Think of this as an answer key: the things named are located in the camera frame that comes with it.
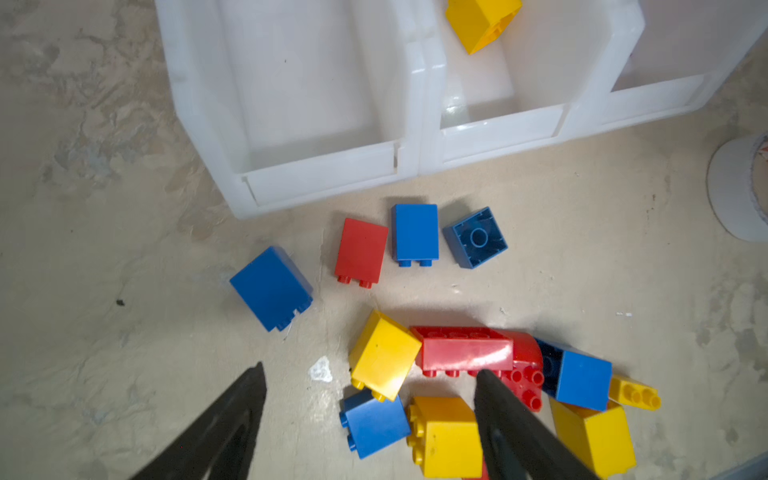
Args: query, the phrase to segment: pile of blocks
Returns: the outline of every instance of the pile of blocks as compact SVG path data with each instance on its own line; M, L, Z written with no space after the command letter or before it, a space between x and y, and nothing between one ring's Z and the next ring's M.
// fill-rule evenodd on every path
M392 209L392 256L401 267L439 259L436 205ZM474 269L507 243L489 208L443 229L459 266ZM335 275L370 289L380 281L389 229L347 218ZM267 331L284 330L312 304L312 287L279 247L270 247L231 283ZM400 389L416 364L427 378L492 371L532 412L549 396L558 438L601 478L635 466L623 406L655 410L655 389L613 373L610 362L528 333L486 327L411 326L373 311L349 353L352 385L339 414L360 458L407 439L427 478L487 478L475 414L458 396L415 396L406 408Z

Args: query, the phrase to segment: blue block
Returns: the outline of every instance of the blue block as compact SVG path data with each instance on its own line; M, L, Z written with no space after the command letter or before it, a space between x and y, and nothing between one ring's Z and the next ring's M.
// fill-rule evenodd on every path
M611 362L560 343L536 339L544 357L541 389L559 402L605 412L611 387Z
M453 257L462 268L476 268L507 250L504 236L488 207L444 228L442 232Z
M392 208L392 248L400 266L432 266L440 258L437 205L395 205Z
M349 450L357 451L360 458L411 435L411 426L399 396L394 402L379 402L370 390L364 389L344 400L339 417L341 426L349 428L346 438Z
M266 331L285 330L312 305L312 287L280 247L269 247L230 280Z

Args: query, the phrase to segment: worn table surface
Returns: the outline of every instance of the worn table surface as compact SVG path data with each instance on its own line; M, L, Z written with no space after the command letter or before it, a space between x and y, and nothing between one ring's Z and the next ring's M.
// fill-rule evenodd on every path
M627 411L627 478L768 449L768 246L726 233L705 186L719 145L768 126L765 39L695 114L238 221L174 116L151 1L3 2L0 28L3 478L127 478L257 361L259 478L420 478L405 442L361 462L339 424L374 307L547 333L656 386L661 410ZM432 268L337 283L343 219L387 224L405 199L443 223L491 206L510 248L462 270L442 243ZM272 244L315 288L287 335L227 282ZM321 356L331 383L307 374ZM413 369L402 394L473 382Z

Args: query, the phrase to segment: small yellow block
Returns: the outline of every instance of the small yellow block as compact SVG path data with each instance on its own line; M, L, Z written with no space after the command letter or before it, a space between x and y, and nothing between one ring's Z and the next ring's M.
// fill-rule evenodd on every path
M475 413L460 398L415 397L408 407L413 462L427 478L482 476L482 446Z
M421 348L408 329L373 310L349 353L352 385L360 390L368 387L380 402L394 402Z
M623 375L614 374L608 397L621 405L639 409L658 410L661 407L661 398L656 389Z
M445 17L472 55L498 38L522 6L520 0L448 0Z
M637 465L627 414L621 405L609 401L608 410L596 412L552 397L549 405L560 441L598 477L626 473Z

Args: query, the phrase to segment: yellow block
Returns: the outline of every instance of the yellow block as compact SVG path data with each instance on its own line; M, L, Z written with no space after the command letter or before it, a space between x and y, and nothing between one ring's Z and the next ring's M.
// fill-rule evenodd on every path
M472 55L498 38L522 6L520 0L448 0L445 17Z
M656 389L623 375L614 374L608 396L616 403L639 409L658 410L661 407L661 399Z
M464 400L417 396L408 407L408 418L408 446L425 477L482 476L478 423Z
M380 402L394 402L421 348L422 343L404 326L373 310L349 353L352 385L360 390L368 387Z
M549 398L558 438L600 478L626 473L637 465L627 414L616 402L597 412Z

